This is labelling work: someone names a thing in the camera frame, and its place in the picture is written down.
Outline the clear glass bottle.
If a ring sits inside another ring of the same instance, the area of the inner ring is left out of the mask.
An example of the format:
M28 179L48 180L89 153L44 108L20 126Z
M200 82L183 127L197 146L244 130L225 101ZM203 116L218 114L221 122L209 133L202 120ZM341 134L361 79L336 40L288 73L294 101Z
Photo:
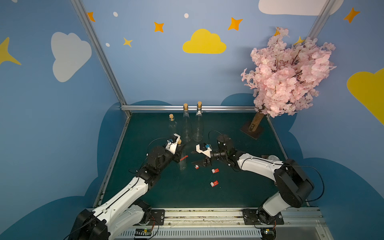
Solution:
M204 121L203 121L203 111L202 111L202 102L197 103L197 113L196 113L196 129L194 130L193 139L196 142L200 142L203 139L204 134Z
M169 133L170 135L178 134L178 124L173 114L169 114Z
M189 143L192 140L193 131L192 123L189 114L188 104L183 106L183 121L182 121L182 140L185 144Z
M187 156L187 153L186 153L186 145L183 144L182 140L179 140L178 141L178 147L180 147L180 161L179 161L179 168L180 168L180 171L183 171L186 169L187 167L187 161L186 161L186 158L188 157Z

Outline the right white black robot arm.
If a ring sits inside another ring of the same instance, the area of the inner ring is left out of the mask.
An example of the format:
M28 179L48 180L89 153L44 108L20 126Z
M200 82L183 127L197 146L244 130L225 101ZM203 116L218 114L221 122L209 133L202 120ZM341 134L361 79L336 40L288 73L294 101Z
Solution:
M208 168L193 171L192 190L195 191L194 205L198 207L258 207L264 201L280 192L273 181L274 170L268 167L268 160L259 161L268 176L249 171L253 162L261 154L282 156L277 140L268 134L265 138L254 140L244 134L231 137L235 149L254 157L243 157L242 170L232 170L227 164L214 161Z

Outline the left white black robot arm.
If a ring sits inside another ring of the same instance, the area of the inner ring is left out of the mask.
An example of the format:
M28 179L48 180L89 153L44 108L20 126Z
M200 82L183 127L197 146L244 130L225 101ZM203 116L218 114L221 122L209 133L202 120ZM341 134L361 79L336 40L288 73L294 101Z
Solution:
M173 134L165 146L157 146L148 154L147 163L116 195L93 210L80 212L67 240L114 240L126 229L150 220L151 206L140 198L160 179L171 163L179 163L185 148L181 136Z

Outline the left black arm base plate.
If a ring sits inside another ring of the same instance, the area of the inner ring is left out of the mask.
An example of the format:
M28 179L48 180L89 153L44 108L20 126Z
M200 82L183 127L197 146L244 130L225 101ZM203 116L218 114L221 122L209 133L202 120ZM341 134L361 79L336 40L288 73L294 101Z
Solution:
M135 226L152 226L153 224L163 226L165 221L165 210L164 209L151 209L146 211L142 220L135 224Z

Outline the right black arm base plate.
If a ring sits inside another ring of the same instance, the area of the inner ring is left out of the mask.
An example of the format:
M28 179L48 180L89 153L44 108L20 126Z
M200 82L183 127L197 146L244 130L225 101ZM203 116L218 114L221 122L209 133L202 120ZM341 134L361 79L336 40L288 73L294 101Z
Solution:
M281 212L275 216L270 216L261 207L258 209L241 210L245 225L284 225Z

